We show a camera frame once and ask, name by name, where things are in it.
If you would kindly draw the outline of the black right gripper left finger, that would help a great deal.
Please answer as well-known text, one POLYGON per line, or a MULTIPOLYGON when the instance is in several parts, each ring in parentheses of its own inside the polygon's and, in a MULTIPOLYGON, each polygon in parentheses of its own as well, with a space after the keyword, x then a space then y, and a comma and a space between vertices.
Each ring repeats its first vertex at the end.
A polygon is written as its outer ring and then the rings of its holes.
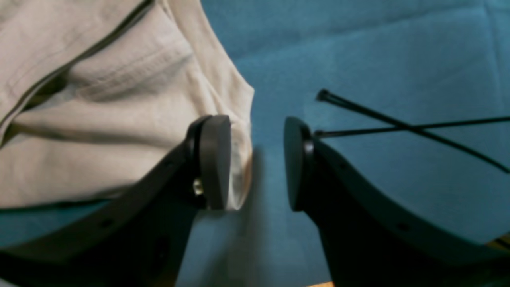
POLYGON ((19 287, 173 287, 197 213, 226 210, 231 120, 203 116, 122 196, 56 232, 1 249, 19 287))

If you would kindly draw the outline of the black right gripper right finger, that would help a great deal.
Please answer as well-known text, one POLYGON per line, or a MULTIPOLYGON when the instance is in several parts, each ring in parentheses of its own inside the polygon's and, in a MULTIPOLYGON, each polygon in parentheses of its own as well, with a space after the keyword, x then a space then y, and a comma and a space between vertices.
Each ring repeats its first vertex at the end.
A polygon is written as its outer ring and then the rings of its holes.
POLYGON ((284 154, 288 201, 317 227, 336 287, 508 287, 508 251, 392 203, 299 118, 284 122, 284 154))

